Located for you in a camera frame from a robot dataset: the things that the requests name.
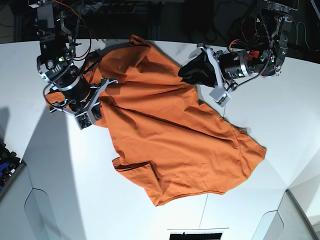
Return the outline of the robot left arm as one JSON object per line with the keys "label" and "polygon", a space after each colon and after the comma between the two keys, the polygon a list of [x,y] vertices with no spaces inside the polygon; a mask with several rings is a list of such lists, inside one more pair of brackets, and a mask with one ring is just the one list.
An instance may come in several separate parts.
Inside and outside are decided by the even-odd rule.
{"label": "robot left arm", "polygon": [[181,67],[178,76],[191,85],[205,85],[215,90],[234,91],[237,79],[272,77],[280,73],[288,52],[289,31],[293,22],[290,12],[298,9],[296,0],[265,0],[258,8],[254,32],[230,42],[226,51],[215,52],[199,43],[201,53]]}

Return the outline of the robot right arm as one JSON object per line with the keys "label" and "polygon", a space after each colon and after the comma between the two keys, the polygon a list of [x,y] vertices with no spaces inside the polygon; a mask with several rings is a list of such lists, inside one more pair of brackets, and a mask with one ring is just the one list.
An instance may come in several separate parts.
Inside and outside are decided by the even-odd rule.
{"label": "robot right arm", "polygon": [[[80,1],[77,10],[59,0],[30,0],[28,5],[37,11],[35,21],[41,35],[36,67],[47,83],[42,94],[53,90],[64,97],[56,102],[45,98],[50,112],[72,116],[81,129],[95,124],[102,118],[99,96],[117,80],[105,77],[98,83],[89,83],[85,78],[86,73],[93,71],[102,60],[99,53],[91,49],[81,56],[76,54],[80,25],[85,22],[85,1]],[[77,17],[74,28],[68,26],[66,9],[72,10]]]}

